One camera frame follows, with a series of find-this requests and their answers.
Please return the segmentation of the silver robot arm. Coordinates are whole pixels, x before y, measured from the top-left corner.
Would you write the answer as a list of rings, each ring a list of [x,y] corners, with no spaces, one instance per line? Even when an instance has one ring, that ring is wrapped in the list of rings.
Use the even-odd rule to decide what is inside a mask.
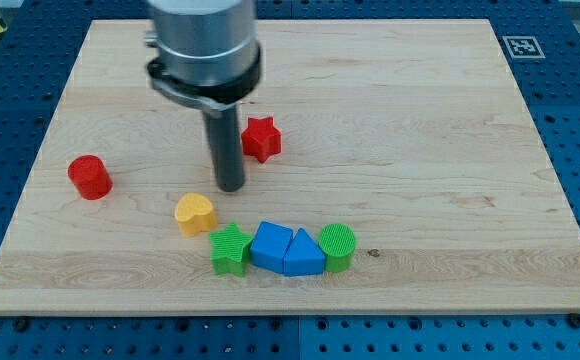
[[[204,118],[217,186],[245,183],[237,102],[257,86],[262,51],[253,0],[148,0],[154,29],[145,35],[157,56],[151,86]]]

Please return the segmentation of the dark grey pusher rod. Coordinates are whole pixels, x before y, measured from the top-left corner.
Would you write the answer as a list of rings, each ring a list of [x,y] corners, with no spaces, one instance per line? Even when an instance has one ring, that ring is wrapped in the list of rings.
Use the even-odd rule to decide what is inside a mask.
[[[230,104],[219,112],[204,112],[203,118],[216,184],[224,192],[235,192],[245,183],[237,107]]]

